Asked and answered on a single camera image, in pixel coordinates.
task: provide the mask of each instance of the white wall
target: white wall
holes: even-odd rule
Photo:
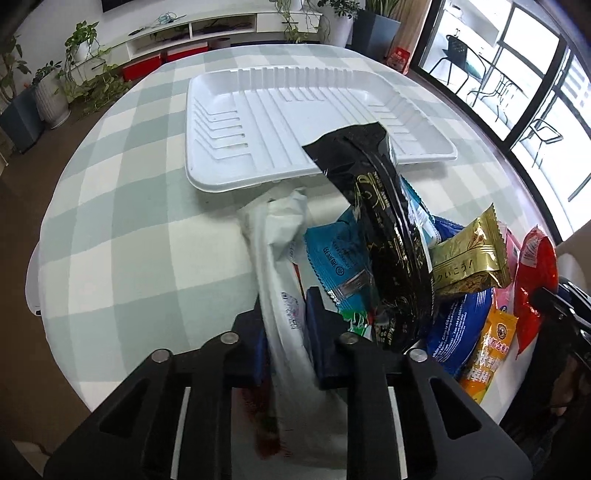
[[[99,22],[98,40],[112,40],[152,23],[159,15],[175,12],[178,16],[207,12],[240,5],[271,6],[269,0],[134,0],[103,13],[100,0],[44,0],[22,23],[17,31],[23,58],[33,74],[48,61],[63,60],[64,42],[78,22]],[[32,76],[15,75],[18,90]]]

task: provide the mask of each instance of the blue snack package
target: blue snack package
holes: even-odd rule
[[[441,235],[437,231],[433,216],[421,200],[421,197],[403,176],[400,177],[400,183],[406,198],[415,212],[417,217],[417,225],[421,228],[421,234],[425,240],[425,243],[429,248],[440,244]]]
[[[443,217],[438,217],[437,215],[433,217],[433,223],[435,224],[435,228],[439,232],[439,235],[441,235],[442,242],[453,237],[464,228],[459,223],[452,222]]]
[[[492,288],[442,303],[427,336],[427,353],[457,378],[480,338],[492,306]]]
[[[308,228],[308,259],[352,332],[364,335],[370,324],[372,285],[369,255],[361,231],[348,208],[335,223]]]

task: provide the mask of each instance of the green leafy plant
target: green leafy plant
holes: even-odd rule
[[[298,29],[298,22],[296,22],[290,13],[291,8],[291,0],[276,0],[275,8],[281,14],[283,19],[285,20],[283,23],[285,24],[285,39],[289,43],[302,43],[308,40],[309,34],[308,32],[301,32]],[[308,27],[311,27],[311,22],[309,22],[308,12],[306,11],[306,23]]]
[[[400,0],[366,0],[365,9],[382,17],[392,18]]]
[[[86,21],[78,23],[76,30],[70,38],[65,42],[66,47],[66,61],[60,71],[60,78],[63,78],[64,90],[66,95],[72,99],[80,99],[85,103],[82,112],[83,115],[96,112],[101,108],[116,102],[121,98],[130,88],[131,84],[125,82],[123,78],[116,71],[117,65],[108,64],[104,56],[110,52],[110,48],[103,49],[102,45],[97,40],[96,26],[98,22],[87,24]],[[100,63],[93,69],[102,68],[102,72],[97,76],[88,79],[81,77],[80,82],[76,82],[73,76],[73,71],[77,69],[74,56],[78,51],[79,46],[88,42],[88,45],[93,50],[96,45],[96,51],[91,53],[88,60],[99,59]],[[78,69],[80,75],[84,75],[84,69]]]
[[[27,62],[22,59],[22,48],[14,36],[0,44],[0,59],[4,65],[4,68],[0,69],[0,99],[9,104],[17,96],[14,70],[17,69],[23,74],[31,73],[31,70],[27,67]]]
[[[74,55],[78,51],[78,48],[80,48],[80,45],[83,43],[88,43],[89,48],[92,48],[95,42],[98,44],[96,39],[96,26],[98,24],[98,22],[88,24],[86,23],[86,20],[84,20],[82,23],[76,24],[76,30],[74,30],[72,36],[70,36],[70,38],[68,38],[65,43],[66,54],[69,50],[72,55],[70,61],[74,60]]]
[[[45,77],[47,77],[51,72],[55,70],[59,70],[61,68],[61,61],[57,63],[53,63],[53,60],[47,62],[44,67],[41,67],[35,73],[35,78],[33,78],[33,85],[38,85],[40,81],[42,81]]]
[[[337,17],[357,18],[359,2],[357,0],[318,0],[318,6],[330,5]]]

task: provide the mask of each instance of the red storage box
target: red storage box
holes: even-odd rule
[[[138,60],[123,67],[123,78],[126,82],[145,77],[162,65],[160,53],[147,59]]]
[[[175,61],[178,59],[183,59],[185,57],[190,57],[191,55],[196,55],[197,53],[203,53],[204,51],[208,51],[209,47],[207,46],[207,42],[201,43],[194,43],[189,46],[179,47],[179,48],[172,48],[166,52],[166,61]]]

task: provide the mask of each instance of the red bag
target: red bag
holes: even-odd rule
[[[530,305],[530,294],[540,287],[558,292],[558,266],[554,245],[537,226],[525,236],[515,276],[513,313],[517,322],[519,355],[532,342],[540,330],[540,312]]]

